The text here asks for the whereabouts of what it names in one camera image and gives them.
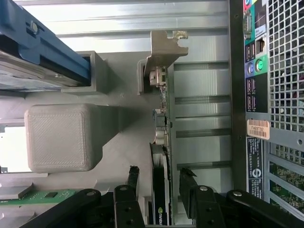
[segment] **metal mesh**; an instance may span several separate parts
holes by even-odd
[[[281,146],[278,144],[272,144],[273,149],[271,150],[271,154],[276,155],[280,158],[289,160],[293,163],[304,166],[304,152],[291,149],[286,146]]]
[[[304,0],[269,0],[271,127],[304,132]]]

